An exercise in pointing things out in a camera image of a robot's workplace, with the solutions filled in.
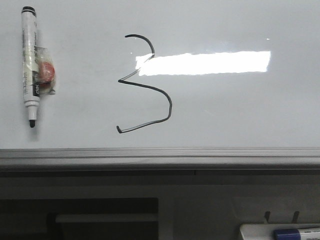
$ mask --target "black whiteboard marker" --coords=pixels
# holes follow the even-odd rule
[[[21,11],[22,54],[23,54],[23,91],[30,127],[37,120],[40,104],[40,87],[37,83],[39,66],[37,63],[37,15],[33,7],[25,6]]]

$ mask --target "white surface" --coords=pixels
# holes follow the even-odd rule
[[[37,12],[55,96],[30,129],[22,84],[21,9]],[[319,147],[320,1],[0,1],[0,148]],[[134,76],[166,98],[117,83],[136,57],[270,52],[266,72]]]
[[[316,223],[297,223],[297,224],[243,224],[240,227],[242,240],[275,240],[274,230],[278,229],[298,229],[316,228]]]

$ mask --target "black ink line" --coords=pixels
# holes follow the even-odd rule
[[[138,35],[138,34],[129,34],[129,35],[125,36],[125,38],[129,38],[129,37],[135,37],[135,38],[143,39],[149,44],[149,46],[151,48],[151,56],[148,57],[148,59],[145,60],[144,62],[149,61],[150,59],[152,59],[155,56],[154,46],[152,45],[152,43],[150,42],[150,40],[148,38],[146,38],[145,36],[142,36],[142,35]],[[172,101],[171,101],[171,98],[164,90],[159,89],[159,88],[154,87],[154,86],[144,85],[144,84],[136,83],[136,82],[132,82],[132,81],[125,81],[126,79],[128,79],[128,78],[132,77],[133,75],[137,74],[140,71],[140,69],[141,69],[141,67],[139,69],[135,70],[134,72],[130,73],[129,75],[119,79],[118,83],[138,86],[138,87],[142,87],[142,88],[146,88],[146,89],[152,89],[152,90],[155,90],[157,92],[162,93],[168,99],[168,102],[169,102],[169,113],[168,113],[168,116],[163,118],[163,119],[155,120],[155,121],[149,121],[149,122],[146,122],[144,124],[140,124],[138,126],[130,127],[130,128],[123,129],[123,130],[121,130],[119,126],[116,126],[116,129],[118,130],[118,132],[120,134],[128,133],[128,132],[131,132],[131,131],[134,131],[134,130],[137,130],[137,129],[140,129],[140,128],[143,128],[143,127],[146,127],[146,126],[149,126],[149,125],[152,125],[152,124],[162,123],[162,122],[168,120],[170,118],[170,116],[171,116],[171,113],[172,113]]]

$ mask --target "blue marker cap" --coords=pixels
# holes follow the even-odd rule
[[[275,240],[301,240],[298,229],[279,229],[274,230]]]

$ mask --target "whiteboard marker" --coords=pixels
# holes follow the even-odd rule
[[[320,240],[320,227],[279,229],[273,235],[275,240]]]
[[[40,104],[40,86],[37,84],[39,66],[37,63],[37,15],[33,7],[25,6],[21,11],[23,91],[30,127],[36,125]]]

